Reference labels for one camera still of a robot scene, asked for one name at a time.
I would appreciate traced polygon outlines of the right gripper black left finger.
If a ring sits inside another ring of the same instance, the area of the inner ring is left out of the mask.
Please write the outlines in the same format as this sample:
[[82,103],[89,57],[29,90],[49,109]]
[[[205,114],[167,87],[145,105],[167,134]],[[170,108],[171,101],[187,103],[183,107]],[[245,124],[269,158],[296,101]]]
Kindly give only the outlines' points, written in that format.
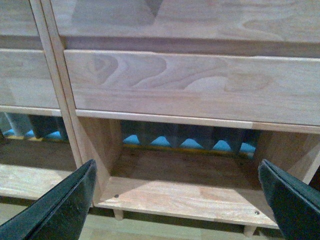
[[0,226],[2,240],[77,240],[92,205],[97,165],[91,159]]

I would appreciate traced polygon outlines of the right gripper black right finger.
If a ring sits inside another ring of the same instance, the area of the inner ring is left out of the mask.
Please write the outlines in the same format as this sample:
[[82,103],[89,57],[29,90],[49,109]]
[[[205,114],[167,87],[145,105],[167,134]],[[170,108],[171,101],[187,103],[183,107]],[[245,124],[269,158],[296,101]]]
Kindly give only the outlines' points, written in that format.
[[264,159],[258,177],[275,222],[286,240],[320,238],[320,192]]

